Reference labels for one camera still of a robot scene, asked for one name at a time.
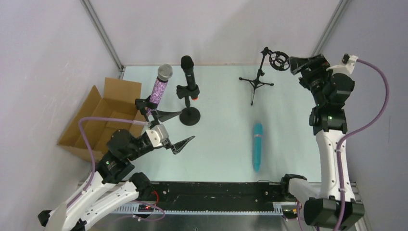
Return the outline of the black round-base mic stand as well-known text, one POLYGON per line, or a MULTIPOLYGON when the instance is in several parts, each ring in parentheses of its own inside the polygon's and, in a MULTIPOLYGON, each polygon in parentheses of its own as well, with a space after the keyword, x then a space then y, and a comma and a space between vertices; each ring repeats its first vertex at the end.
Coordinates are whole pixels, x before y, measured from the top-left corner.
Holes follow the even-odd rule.
POLYGON ((140 111, 140 113, 144 116, 145 121, 150 123, 150 128, 153 128, 154 126, 160 124, 158 121, 157 112, 156 112, 158 104, 151 102, 150 96, 146 99, 136 99, 135 106, 137 110, 140 111), (148 109, 150 109, 150 112, 153 111, 153 121, 152 122, 148 119, 148 109))

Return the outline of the brown cardboard box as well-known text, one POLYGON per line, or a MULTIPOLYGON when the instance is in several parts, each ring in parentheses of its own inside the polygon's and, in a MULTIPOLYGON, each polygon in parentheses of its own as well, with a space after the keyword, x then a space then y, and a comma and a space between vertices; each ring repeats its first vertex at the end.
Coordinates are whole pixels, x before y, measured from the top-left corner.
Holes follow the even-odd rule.
MULTIPOLYGON (((142 84, 134 81, 106 78, 101 94, 93 86, 75 117, 58 140, 58 145, 85 161, 91 161, 90 153, 79 129, 84 117, 106 117, 145 121, 137 111, 135 100, 140 98, 142 84)), ((118 129, 127 129, 134 136, 142 133, 142 125, 124 122, 87 120, 82 123, 96 161, 108 151, 106 146, 112 134, 118 129)))

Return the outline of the teal blue microphone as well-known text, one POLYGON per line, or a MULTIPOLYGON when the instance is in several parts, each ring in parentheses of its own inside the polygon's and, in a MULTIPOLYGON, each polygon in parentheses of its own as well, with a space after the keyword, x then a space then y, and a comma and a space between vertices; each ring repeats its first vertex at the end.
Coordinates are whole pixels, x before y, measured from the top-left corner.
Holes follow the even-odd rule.
POLYGON ((256 173, 260 171, 263 150, 263 126, 261 123, 254 124, 253 129, 253 154, 252 164, 256 173))

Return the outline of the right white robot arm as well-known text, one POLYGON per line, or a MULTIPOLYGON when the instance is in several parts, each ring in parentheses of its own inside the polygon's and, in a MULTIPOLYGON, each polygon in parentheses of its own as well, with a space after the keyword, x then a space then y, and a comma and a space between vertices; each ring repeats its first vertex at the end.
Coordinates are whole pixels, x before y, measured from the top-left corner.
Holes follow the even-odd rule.
POLYGON ((346 100, 354 89, 351 79, 358 57, 345 54, 339 65, 330 65, 323 55, 309 58, 290 57, 293 75, 300 74, 300 85, 314 98, 309 124, 319 148, 321 185, 314 188, 307 178, 286 174, 281 179, 285 196, 302 206, 307 225, 346 231, 365 213, 356 201, 346 163, 346 100))

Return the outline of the purple glitter microphone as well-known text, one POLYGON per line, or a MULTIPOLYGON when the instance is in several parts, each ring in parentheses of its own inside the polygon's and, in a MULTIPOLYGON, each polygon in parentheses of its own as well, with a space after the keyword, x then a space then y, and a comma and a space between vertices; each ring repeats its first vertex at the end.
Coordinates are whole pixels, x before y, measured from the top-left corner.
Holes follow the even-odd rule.
POLYGON ((169 64, 159 66, 157 70, 157 78, 154 83, 151 94, 148 97, 148 102, 158 105, 165 92, 168 81, 173 76, 173 68, 169 64))

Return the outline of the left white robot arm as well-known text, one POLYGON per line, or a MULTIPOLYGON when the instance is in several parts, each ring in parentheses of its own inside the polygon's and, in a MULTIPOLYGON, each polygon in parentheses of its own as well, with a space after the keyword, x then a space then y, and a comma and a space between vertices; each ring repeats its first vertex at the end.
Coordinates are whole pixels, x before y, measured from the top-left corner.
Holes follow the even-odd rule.
POLYGON ((54 210, 43 210, 38 220, 46 231, 87 231, 102 218, 120 206, 145 200, 153 191, 150 180, 144 173, 134 173, 117 190, 106 195, 119 184, 133 169, 133 160, 156 149, 170 149, 178 154, 192 140, 188 137, 172 143, 163 125, 180 112, 162 112, 153 110, 153 121, 137 121, 119 118, 88 116, 78 122, 80 133, 91 156, 91 172, 85 182, 54 210), (93 150, 86 137, 82 123, 87 120, 122 122, 144 126, 146 130, 138 137, 128 129, 118 129, 107 142, 108 151, 99 162, 95 161, 93 150))

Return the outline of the black orange-ring microphone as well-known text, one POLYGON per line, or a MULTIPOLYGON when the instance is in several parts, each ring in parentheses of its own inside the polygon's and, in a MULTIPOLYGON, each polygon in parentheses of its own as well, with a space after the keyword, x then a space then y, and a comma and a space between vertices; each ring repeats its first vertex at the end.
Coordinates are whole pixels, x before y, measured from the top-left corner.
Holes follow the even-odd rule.
POLYGON ((187 89, 192 93, 191 99, 195 101, 198 99, 200 90, 195 80, 194 62, 190 56, 185 55, 181 58, 180 66, 185 74, 187 89))

